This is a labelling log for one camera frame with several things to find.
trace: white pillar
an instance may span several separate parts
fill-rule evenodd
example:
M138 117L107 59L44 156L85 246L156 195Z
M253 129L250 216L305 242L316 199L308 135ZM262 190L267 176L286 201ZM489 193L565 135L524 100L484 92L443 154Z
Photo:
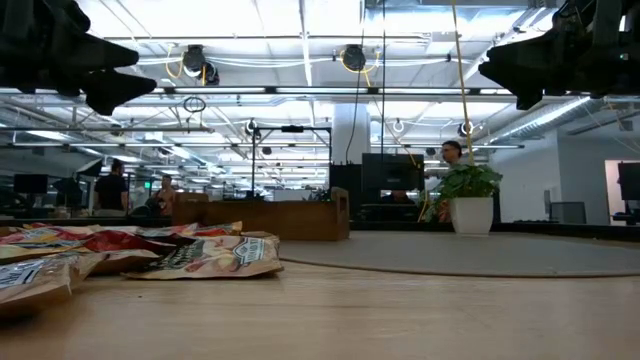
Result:
M331 160L334 164L346 165L347 147L349 147L348 160L354 164L361 164L362 154L371 152L371 118L366 104L335 104L332 130ZM352 130L353 139L349 146Z

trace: white pot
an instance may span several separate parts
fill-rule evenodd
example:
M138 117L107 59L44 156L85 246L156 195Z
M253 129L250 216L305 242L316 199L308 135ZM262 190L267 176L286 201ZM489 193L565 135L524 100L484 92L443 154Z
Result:
M487 236L493 222L493 198L456 198L449 207L459 235Z

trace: wooden partition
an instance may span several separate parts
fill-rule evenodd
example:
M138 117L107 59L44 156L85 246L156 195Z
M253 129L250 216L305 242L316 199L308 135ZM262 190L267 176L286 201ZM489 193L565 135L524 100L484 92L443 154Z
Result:
M349 237L349 194L331 189L331 201L176 202L173 224L243 222L244 231L267 231L282 240L336 241Z

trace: person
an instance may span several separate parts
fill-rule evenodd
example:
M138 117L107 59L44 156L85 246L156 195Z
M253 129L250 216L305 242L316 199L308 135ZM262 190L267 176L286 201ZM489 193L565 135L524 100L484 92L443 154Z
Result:
M415 205L413 200L409 199L407 192L404 190L393 190L391 194L382 197L383 204L403 204Z
M455 140L449 140L442 143L442 158L449 164L455 165L462 158L462 146Z
M129 196L127 184L122 175L124 174L124 164L118 160L113 160L111 173L98 179L95 191L96 215L105 217L125 216L129 206Z
M155 195L163 216L171 216L173 213L173 201L175 200L176 192L171 187L172 180L170 175L164 175L162 177L162 188Z

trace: ceiling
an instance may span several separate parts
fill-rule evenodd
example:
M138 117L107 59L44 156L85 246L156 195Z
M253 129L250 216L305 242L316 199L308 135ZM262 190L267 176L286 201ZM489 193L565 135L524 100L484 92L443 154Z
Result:
M367 86L402 88L385 97L358 97L359 103L367 104L373 121L381 120L384 108L385 121L402 123L401 131L385 131L385 144L432 144L459 137L457 129L464 121L464 112L453 13L448 1L388 0L384 10L382 2L375 0L79 0L78 3L92 21L90 33L140 54L138 65L119 71L153 78L161 87L193 89L185 90L184 94L159 90L117 108L109 117L97 116L81 101L47 93L34 96L6 90L5 116L0 120L4 126L52 127L51 133L23 132L12 141L206 143L212 147L168 147L168 152L151 146L124 150L104 146L79 148L93 155L128 156L126 159L131 162L158 169L168 165L199 165L198 175L235 179L233 174L247 172L251 149L231 144L246 144L245 127L250 120L260 126L331 127L333 121L339 121L334 119L334 104L355 102L355 92L340 94L333 89L332 94L304 94L309 87ZM492 46L531 38L549 29L554 9L529 8L528 0L457 3L461 70L466 85L493 92L469 96L468 114L478 131L496 132L526 113L515 109L513 96L503 90L489 90L499 87L481 76L477 65ZM513 31L514 26L520 31ZM368 71L358 76L347 71L340 54L346 45L360 43ZM193 44L205 46L208 61L220 75L218 89L244 89L207 93L208 87L203 88L199 81L181 71L181 54ZM295 94L264 94L246 89L264 91L265 86L304 89L296 90ZM428 91L424 89L416 90L422 95L412 95L411 89L417 88L439 90L433 95L425 95ZM206 103L204 111L191 114L185 110L184 100L191 94L198 94ZM569 100L547 98L531 111ZM120 136L93 131L112 126L149 131L125 132ZM62 129L69 127L93 130L63 133ZM262 183L291 186L312 180L323 183L326 163L311 162L328 159L328 148L322 142L328 138L321 137L311 132L274 132L264 144L304 143L308 147L274 147L271 155L258 154L265 166ZM424 152L424 148L411 151ZM283 159L305 162L286 163ZM292 174L304 176L283 177L273 170L276 162L281 166L289 164ZM307 167L293 168L301 164ZM213 168L223 171L213 172ZM195 177L188 169L178 172L186 178Z

